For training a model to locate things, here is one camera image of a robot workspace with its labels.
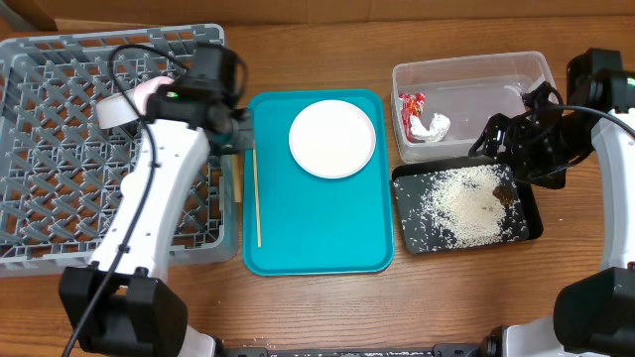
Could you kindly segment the grey bowl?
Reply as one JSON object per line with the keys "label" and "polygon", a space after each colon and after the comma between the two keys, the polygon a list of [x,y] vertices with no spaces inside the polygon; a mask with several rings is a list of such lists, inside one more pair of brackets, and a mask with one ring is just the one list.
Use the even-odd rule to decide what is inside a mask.
{"label": "grey bowl", "polygon": [[95,113],[101,129],[110,129],[138,119],[139,115],[127,101],[127,99],[134,100],[134,92],[134,89],[129,89],[123,93],[116,93],[100,100],[95,105]]}

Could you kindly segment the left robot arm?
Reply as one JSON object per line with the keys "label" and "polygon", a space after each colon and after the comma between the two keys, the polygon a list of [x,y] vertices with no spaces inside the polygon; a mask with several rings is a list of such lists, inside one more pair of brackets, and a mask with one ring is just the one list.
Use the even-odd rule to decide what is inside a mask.
{"label": "left robot arm", "polygon": [[167,275],[176,227],[202,165],[254,148],[251,112],[239,104],[247,78],[236,52],[200,43],[180,76],[119,89],[98,103],[101,128],[135,121],[142,140],[101,244],[85,266],[63,271],[69,347],[107,356],[218,352],[217,339],[191,327]]}

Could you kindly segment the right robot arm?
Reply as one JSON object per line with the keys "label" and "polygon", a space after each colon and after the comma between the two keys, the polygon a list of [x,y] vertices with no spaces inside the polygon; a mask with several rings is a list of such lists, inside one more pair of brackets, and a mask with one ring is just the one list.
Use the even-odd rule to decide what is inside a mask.
{"label": "right robot arm", "polygon": [[596,154],[604,243],[598,273],[558,294],[552,314],[494,329],[484,356],[631,356],[634,353],[634,74],[620,52],[590,48],[567,65],[567,93],[544,82],[526,112],[492,116],[469,149],[510,166],[518,181],[551,189]]}

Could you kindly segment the brown food scrap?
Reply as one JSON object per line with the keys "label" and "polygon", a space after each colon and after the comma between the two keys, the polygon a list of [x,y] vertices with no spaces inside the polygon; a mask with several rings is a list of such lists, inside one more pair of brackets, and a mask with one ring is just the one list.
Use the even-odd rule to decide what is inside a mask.
{"label": "brown food scrap", "polygon": [[493,191],[492,195],[495,196],[503,206],[511,206],[515,203],[515,193],[512,186],[499,184]]}

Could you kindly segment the wooden chopstick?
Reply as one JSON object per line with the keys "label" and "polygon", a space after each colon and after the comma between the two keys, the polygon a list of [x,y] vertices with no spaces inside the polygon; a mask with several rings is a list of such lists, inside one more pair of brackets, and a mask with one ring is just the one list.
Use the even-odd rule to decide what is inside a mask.
{"label": "wooden chopstick", "polygon": [[234,201],[243,201],[243,164],[240,155],[233,155],[232,160],[232,180],[234,186]]}
{"label": "wooden chopstick", "polygon": [[262,248],[258,161],[257,161],[257,148],[255,144],[254,144],[252,156],[253,156],[252,160],[253,160],[254,206],[255,206],[255,217],[256,217],[257,248]]}

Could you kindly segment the small white bowl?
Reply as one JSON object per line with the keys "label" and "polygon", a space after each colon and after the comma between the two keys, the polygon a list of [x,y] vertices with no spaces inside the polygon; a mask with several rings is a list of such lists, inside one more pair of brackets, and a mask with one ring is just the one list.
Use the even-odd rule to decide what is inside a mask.
{"label": "small white bowl", "polygon": [[133,92],[133,101],[139,112],[145,115],[149,96],[155,93],[161,85],[172,84],[174,81],[168,76],[157,76],[139,84]]}

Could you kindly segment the white tissue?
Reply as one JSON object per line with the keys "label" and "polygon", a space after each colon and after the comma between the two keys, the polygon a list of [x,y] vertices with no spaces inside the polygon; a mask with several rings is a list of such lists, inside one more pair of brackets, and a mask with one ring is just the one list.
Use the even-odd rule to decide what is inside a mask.
{"label": "white tissue", "polygon": [[426,127],[421,119],[415,115],[410,116],[410,133],[415,141],[435,143],[441,141],[450,128],[450,120],[441,113],[435,113],[431,124]]}

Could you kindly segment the red snack wrapper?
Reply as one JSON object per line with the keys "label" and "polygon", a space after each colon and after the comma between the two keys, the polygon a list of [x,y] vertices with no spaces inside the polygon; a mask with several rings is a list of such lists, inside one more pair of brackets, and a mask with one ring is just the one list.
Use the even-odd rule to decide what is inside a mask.
{"label": "red snack wrapper", "polygon": [[427,128],[422,124],[421,117],[425,106],[426,96],[423,92],[415,94],[400,93],[401,118],[409,142],[422,141]]}

